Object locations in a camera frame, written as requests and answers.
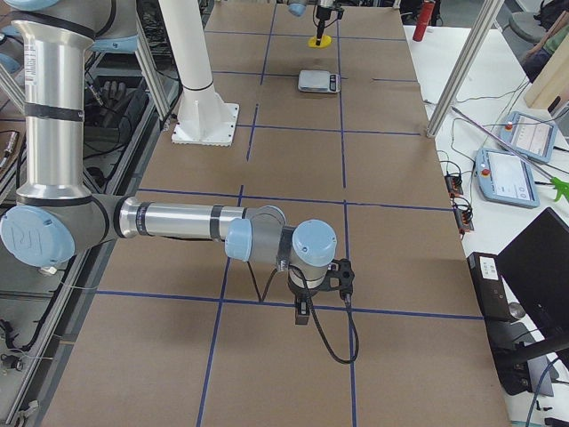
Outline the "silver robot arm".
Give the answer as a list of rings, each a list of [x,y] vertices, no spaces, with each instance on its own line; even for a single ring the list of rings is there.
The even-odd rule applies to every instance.
[[[309,2],[306,0],[287,1],[288,12],[293,16],[300,17],[307,9]],[[324,49],[332,43],[332,38],[325,33],[325,30],[333,24],[332,14],[336,13],[336,20],[341,20],[344,10],[338,1],[317,0],[312,13],[313,24],[317,32],[309,39],[309,47]]]
[[[136,39],[133,1],[13,1],[12,25],[24,42],[27,179],[1,220],[1,238],[18,260],[55,266],[98,244],[151,236],[220,241],[226,255],[264,262],[288,275],[295,321],[314,316],[313,296],[340,275],[337,239],[326,222],[291,227],[274,206],[140,202],[95,195],[83,183],[85,52]]]

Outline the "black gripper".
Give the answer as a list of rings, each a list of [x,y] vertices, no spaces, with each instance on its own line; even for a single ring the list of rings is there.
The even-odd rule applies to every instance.
[[[290,275],[288,287],[294,295],[294,322],[296,326],[306,326],[309,323],[309,298],[319,292],[332,291],[329,278],[324,278],[318,286],[306,288],[297,276]]]
[[[337,20],[342,19],[343,8],[339,4],[317,4],[315,6],[314,24],[317,26],[316,46],[321,44],[327,21],[331,19],[333,12],[337,13]]]

